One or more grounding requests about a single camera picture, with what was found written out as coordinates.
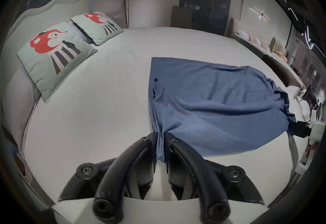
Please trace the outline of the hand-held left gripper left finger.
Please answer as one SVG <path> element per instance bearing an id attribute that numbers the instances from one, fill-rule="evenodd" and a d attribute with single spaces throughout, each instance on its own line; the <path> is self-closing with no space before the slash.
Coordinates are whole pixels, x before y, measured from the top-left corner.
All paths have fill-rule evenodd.
<path id="1" fill-rule="evenodd" d="M 65 185 L 59 202 L 94 198 L 92 211 L 106 224 L 123 219 L 123 198 L 144 199 L 156 170 L 158 133 L 130 145 L 120 156 L 97 164 L 80 164 Z"/>

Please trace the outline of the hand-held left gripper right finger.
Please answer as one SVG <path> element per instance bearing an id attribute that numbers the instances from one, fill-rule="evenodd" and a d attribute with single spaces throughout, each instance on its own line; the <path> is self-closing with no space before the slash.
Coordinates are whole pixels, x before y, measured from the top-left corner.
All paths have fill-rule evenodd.
<path id="1" fill-rule="evenodd" d="M 204 224 L 225 222 L 231 214 L 229 200 L 264 205 L 258 189 L 240 166 L 206 160 L 171 133 L 164 134 L 164 156 L 171 189 L 179 201 L 199 198 Z"/>

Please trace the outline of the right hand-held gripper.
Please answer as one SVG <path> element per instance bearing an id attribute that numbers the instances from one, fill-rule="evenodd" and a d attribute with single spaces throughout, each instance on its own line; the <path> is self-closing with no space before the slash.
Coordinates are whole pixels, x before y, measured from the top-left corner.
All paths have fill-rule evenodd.
<path id="1" fill-rule="evenodd" d="M 312 110 L 310 122 L 296 121 L 295 116 L 288 116 L 288 132 L 295 133 L 301 138 L 308 138 L 309 140 L 322 140 L 326 123 L 317 120 L 316 110 Z"/>

